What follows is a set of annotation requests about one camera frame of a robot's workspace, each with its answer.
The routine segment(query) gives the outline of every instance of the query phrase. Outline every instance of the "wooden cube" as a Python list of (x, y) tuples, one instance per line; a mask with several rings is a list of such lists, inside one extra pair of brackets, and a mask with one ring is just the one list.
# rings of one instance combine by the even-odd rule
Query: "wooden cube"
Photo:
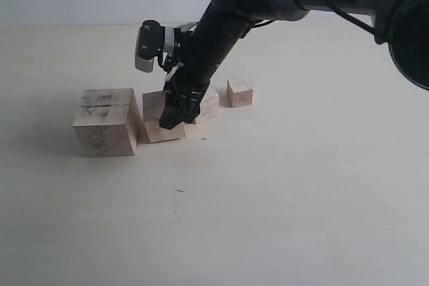
[(253, 103), (253, 88), (245, 78), (228, 79), (227, 92), (232, 107), (246, 106)]
[(200, 114), (194, 119), (192, 124), (201, 124), (217, 115), (219, 110), (219, 94), (209, 87), (200, 103)]
[(164, 91), (143, 94), (143, 124), (151, 143), (177, 140), (186, 136), (183, 122), (171, 130), (160, 127), (165, 103)]
[(87, 157), (135, 155), (140, 126), (132, 88), (85, 90), (73, 122)]

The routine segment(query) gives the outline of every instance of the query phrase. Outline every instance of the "white table surface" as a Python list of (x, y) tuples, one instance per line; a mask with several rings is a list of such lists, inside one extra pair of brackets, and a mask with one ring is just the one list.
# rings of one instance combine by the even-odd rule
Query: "white table surface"
[[(338, 17), (257, 29), (217, 118), (84, 158), (85, 89), (162, 87), (137, 27), (0, 29), (0, 285), (427, 286), (429, 93), (386, 46)], [(253, 106), (227, 107), (234, 76)]]

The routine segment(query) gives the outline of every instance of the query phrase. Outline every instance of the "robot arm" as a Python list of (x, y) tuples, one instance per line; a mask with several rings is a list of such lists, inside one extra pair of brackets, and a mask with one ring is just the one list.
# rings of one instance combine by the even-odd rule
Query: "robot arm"
[[(298, 21), (312, 10), (333, 11), (371, 33), (377, 44), (388, 43), (402, 74), (415, 85), (429, 89), (429, 73), (423, 67), (429, 60), (429, 42), (425, 42), (425, 33), (429, 33), (427, 4), (429, 0), (210, 0), (195, 24), (173, 28), (145, 21), (137, 37), (135, 66), (151, 72), (157, 58), (167, 73), (160, 126), (172, 129), (198, 116), (213, 74), (253, 28), (273, 21)], [(350, 15), (354, 13), (370, 16), (373, 25)]]

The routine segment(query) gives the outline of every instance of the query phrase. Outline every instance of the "large wooden cube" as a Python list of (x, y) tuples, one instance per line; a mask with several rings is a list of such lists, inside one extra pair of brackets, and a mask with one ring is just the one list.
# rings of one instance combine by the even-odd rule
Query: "large wooden cube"
[(230, 78), (227, 93), (232, 107), (247, 106), (253, 103), (253, 88), (245, 78)]
[(143, 124), (151, 143), (181, 139), (186, 136), (182, 122), (171, 130), (160, 127), (160, 119), (166, 104), (163, 91), (143, 94)]
[(200, 114), (192, 124), (201, 124), (215, 117), (219, 110), (219, 94), (213, 87), (209, 87), (200, 103)]
[(135, 155), (140, 126), (132, 88), (85, 90), (73, 122), (87, 157)]

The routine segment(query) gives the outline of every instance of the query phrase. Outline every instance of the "wooden block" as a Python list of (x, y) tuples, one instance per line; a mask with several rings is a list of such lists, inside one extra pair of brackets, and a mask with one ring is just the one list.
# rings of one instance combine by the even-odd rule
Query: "wooden block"
[(244, 78), (230, 78), (227, 84), (229, 102), (232, 107), (251, 105), (253, 103), (253, 88)]
[(132, 88), (85, 90), (73, 122), (87, 157), (135, 155), (140, 126)]
[(166, 103), (163, 91), (143, 94), (143, 124), (151, 143), (181, 139), (186, 136), (185, 124), (171, 130), (160, 127), (160, 118)]
[(192, 124), (201, 124), (217, 115), (219, 110), (219, 94), (209, 87), (200, 103), (200, 115), (194, 119)]

